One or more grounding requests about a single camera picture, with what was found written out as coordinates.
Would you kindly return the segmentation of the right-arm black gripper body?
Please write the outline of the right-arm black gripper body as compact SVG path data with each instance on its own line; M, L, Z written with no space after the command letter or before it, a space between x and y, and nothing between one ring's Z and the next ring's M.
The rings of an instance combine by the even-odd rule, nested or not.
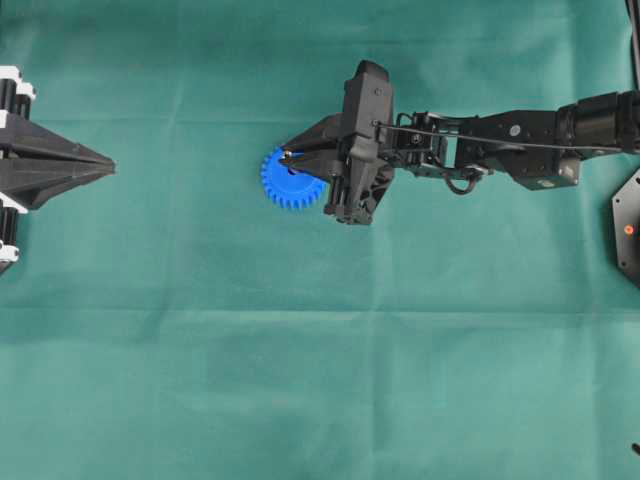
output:
M388 135L382 126L393 116L394 90L389 73L368 60L345 82L337 160L343 167L331 180L324 213L347 225L369 225L394 179L382 158Z

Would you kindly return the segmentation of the left-arm black white gripper body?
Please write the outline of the left-arm black white gripper body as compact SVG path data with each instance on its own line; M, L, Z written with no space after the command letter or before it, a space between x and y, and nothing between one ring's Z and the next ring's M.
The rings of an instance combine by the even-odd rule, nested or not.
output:
M1 128L8 125L9 114L26 119L30 117L32 102L36 99L33 85L25 82L17 66L1 66ZM18 260L17 246L18 220L28 209L1 192L1 272L5 273Z

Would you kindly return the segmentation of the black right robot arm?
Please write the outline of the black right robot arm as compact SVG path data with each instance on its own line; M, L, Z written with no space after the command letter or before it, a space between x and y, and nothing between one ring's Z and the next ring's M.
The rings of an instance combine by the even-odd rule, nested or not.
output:
M639 93L589 97L557 110L490 116L394 113L382 66L363 60L344 84L341 112L286 142L280 163L326 182L327 215L369 225L396 171L442 180L457 195L501 172L528 190L578 184L582 162L639 151Z

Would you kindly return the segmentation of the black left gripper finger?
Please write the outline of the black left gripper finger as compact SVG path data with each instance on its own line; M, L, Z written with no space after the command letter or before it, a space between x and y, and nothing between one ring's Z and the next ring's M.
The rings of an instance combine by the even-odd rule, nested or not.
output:
M5 165L1 167L1 207L28 213L53 197L115 172L114 165Z
M7 115L1 127L1 147L16 154L77 161L114 169L114 161L18 115Z

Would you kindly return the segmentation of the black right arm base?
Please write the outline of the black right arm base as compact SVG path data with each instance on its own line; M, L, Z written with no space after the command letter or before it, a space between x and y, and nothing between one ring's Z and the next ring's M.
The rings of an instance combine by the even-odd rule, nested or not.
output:
M615 192L611 202L617 266L636 287L640 285L639 182L639 171L636 170Z

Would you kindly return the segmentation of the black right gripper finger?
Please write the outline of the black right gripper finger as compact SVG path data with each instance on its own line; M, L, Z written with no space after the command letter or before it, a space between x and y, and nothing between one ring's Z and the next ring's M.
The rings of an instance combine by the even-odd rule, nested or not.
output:
M304 153L294 153L290 159L279 159L288 169L308 174L325 182L333 178L343 177L345 166L338 158L336 150L316 150Z
M286 141L284 151L304 153L316 150L335 149L339 139L341 113L329 115L304 132Z

